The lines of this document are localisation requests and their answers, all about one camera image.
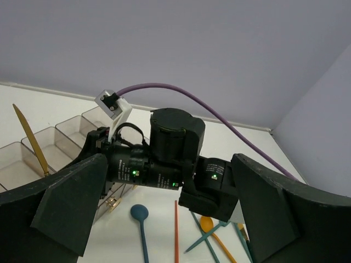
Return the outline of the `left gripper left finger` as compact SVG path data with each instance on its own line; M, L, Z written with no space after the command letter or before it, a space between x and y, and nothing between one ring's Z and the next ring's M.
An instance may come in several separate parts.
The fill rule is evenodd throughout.
M1 193L1 262L77 262L107 173L97 154Z

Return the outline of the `blue spoon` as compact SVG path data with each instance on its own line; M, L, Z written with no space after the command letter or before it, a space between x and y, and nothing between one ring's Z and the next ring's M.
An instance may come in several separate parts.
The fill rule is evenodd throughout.
M145 229L144 229L144 221L148 218L149 211L144 205L135 204L131 207L130 214L133 219L139 222L144 262L149 263L148 248L146 244L146 236L145 236Z

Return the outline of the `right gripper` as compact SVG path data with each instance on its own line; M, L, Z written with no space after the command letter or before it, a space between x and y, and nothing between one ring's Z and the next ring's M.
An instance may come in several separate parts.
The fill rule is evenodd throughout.
M141 143L134 144L121 135L121 130L131 128L141 135ZM86 154L102 154L107 158L105 186L101 195L107 196L113 184L145 186L150 168L150 147L142 130L133 123L122 123L117 127L112 142L107 141L108 127L89 131L86 137Z

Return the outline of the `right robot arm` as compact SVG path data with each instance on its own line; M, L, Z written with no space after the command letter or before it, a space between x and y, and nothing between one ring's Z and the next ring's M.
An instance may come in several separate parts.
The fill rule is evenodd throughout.
M194 213L234 221L238 194L229 162L200 156L205 123L184 110L151 111L150 139L132 143L109 128L87 134L81 154L107 158L108 182L180 190L179 205Z

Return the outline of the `yellow knife green handle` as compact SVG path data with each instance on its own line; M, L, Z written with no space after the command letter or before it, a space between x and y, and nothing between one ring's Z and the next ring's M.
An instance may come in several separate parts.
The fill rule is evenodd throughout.
M43 151L41 150L39 144L38 144L38 141L36 140L35 136L34 136L34 133L33 131L31 130L31 127L29 126L25 116L23 115L23 113L19 110L19 108L17 107L16 104L12 104L13 105L13 108L14 108L14 111L21 123L21 126L29 140L29 143L39 161L39 164L43 170L43 174L44 176L48 176L50 174L49 172L49 167L48 167L48 163L47 163L47 160L43 154Z

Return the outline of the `teal fork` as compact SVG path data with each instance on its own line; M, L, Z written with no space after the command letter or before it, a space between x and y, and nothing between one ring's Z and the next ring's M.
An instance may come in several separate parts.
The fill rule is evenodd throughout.
M240 239L240 242L250 260L250 262L254 262L253 258L252 258L252 255L251 255L251 252L250 252L250 248L249 248L249 238L247 236L247 233L245 231L245 228L244 228L244 225L243 224L240 224L240 223L233 223L233 227Z

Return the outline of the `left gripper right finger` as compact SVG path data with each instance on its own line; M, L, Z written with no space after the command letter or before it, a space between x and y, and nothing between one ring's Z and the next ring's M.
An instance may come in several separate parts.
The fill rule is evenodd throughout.
M350 262L350 198L279 174L244 154L231 160L257 262Z

